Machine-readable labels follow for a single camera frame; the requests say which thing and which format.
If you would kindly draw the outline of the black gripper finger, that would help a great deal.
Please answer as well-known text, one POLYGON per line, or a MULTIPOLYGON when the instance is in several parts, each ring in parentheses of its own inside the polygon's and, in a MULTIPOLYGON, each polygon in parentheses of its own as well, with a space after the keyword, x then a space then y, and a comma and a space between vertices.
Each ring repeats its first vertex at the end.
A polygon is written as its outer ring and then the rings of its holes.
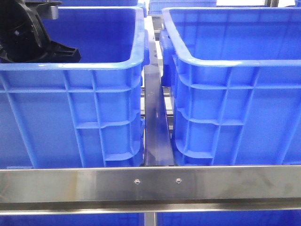
POLYGON ((78 63, 81 60, 81 55, 77 48, 51 41, 44 60, 50 63, 78 63))

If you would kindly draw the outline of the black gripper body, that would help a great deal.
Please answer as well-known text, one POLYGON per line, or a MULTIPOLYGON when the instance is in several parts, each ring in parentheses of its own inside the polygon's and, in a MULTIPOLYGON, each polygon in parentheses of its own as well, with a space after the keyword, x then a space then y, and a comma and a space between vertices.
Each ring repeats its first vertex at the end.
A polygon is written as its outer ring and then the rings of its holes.
POLYGON ((4 62, 40 60, 51 39, 40 19, 58 0, 2 0, 0 2, 0 57, 4 62))

